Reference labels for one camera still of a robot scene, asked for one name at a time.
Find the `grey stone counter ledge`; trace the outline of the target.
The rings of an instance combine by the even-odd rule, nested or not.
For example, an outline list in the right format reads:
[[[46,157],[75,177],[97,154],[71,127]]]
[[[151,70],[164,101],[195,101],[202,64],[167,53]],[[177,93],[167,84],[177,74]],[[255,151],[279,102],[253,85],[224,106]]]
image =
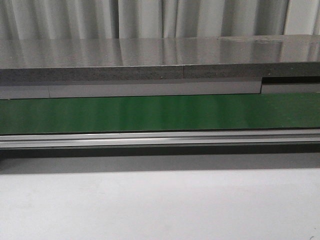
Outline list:
[[[3,100],[319,90],[317,35],[0,43]]]

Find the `green conveyor belt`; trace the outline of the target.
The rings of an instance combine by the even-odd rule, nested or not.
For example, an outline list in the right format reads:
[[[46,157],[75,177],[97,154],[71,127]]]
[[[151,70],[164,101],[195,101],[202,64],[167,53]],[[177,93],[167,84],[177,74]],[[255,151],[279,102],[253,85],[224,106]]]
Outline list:
[[[6,99],[3,135],[318,128],[318,93]]]

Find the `white pleated curtain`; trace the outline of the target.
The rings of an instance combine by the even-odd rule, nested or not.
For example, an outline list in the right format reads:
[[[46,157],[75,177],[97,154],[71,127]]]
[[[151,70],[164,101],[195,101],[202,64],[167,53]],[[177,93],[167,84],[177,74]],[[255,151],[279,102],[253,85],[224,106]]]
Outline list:
[[[317,0],[3,0],[0,3],[3,40],[319,33]]]

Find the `aluminium conveyor frame rail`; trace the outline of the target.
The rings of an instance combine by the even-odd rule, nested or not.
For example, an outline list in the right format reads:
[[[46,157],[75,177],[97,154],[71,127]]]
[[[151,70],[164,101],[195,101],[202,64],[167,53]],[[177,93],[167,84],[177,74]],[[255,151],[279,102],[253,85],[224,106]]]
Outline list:
[[[255,143],[315,143],[319,129],[163,131],[2,135],[1,149],[110,146],[176,146]]]

